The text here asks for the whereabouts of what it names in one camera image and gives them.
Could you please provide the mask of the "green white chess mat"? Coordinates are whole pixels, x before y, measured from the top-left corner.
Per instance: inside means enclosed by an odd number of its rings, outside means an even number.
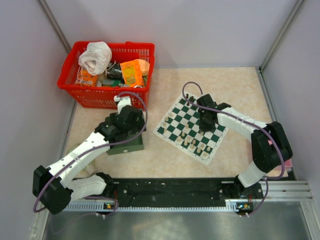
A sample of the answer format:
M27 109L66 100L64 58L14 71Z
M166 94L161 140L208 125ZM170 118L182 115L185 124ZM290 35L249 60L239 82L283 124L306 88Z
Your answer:
M200 163L208 165L228 130L227 127L216 124L214 130L202 132L198 108L180 95L153 133Z

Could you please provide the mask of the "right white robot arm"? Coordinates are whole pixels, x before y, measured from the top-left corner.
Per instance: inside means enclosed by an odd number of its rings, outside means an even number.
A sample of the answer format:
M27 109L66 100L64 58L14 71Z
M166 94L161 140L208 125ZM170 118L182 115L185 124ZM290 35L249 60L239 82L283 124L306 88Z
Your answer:
M209 94L198 98L196 105L201 131L209 132L219 125L237 132L251 143L252 162L234 179L233 192L237 197L245 198L254 184L275 169L280 173L269 179L278 180L284 175L285 162L293 157L293 151L279 122L255 120L227 103L217 104Z

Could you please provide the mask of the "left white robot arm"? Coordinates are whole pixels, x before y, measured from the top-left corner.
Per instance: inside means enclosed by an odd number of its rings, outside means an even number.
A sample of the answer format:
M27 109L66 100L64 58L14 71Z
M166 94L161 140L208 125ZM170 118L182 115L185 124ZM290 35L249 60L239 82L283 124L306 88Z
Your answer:
M38 204L56 215L72 201L91 199L96 195L106 199L113 194L114 187L109 183L108 175L102 172L80 179L76 176L98 156L112 147L135 140L146 129L147 106L141 99L143 107L134 107L131 96L129 92L125 96L116 95L117 112L106 117L86 140L66 156L48 167L40 165L34 170L32 193L36 198L33 205L35 213L41 212Z

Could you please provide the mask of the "dark green plastic tray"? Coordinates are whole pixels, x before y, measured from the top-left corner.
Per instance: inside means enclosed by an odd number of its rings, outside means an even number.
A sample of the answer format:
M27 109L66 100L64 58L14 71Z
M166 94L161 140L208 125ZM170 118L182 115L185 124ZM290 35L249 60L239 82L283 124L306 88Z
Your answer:
M134 132L134 133L123 133L123 134L120 134L118 136L115 136L111 140L111 142L115 143L115 142L125 141L125 140L133 138L136 135L137 135L136 132ZM124 154L124 153L142 151L144 149L145 149L145 147L144 147L144 144L143 144L142 135L139 135L137 138L133 139L130 142L122 143L122 144L115 145L115 146L111 146L110 149L108 151L106 151L106 153L109 156L112 156L112 155L119 155L119 154Z

